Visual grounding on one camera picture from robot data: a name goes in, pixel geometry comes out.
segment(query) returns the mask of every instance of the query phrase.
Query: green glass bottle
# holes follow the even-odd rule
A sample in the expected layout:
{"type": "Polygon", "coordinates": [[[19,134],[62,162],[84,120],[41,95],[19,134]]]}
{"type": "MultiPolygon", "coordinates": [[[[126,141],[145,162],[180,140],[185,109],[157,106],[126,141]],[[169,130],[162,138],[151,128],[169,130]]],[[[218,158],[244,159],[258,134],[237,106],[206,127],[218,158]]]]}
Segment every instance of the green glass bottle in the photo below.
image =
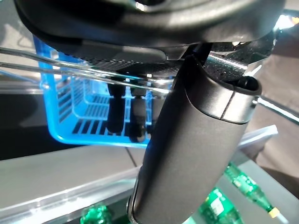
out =
{"type": "Polygon", "coordinates": [[[208,195],[199,212],[207,224],[244,224],[234,204],[218,188],[208,195]]]}
{"type": "Polygon", "coordinates": [[[279,210],[270,204],[256,182],[242,172],[235,164],[230,162],[224,173],[246,198],[266,210],[272,218],[279,215],[279,210]]]}
{"type": "Polygon", "coordinates": [[[112,224],[112,216],[107,206],[93,205],[83,211],[80,224],[112,224]]]}

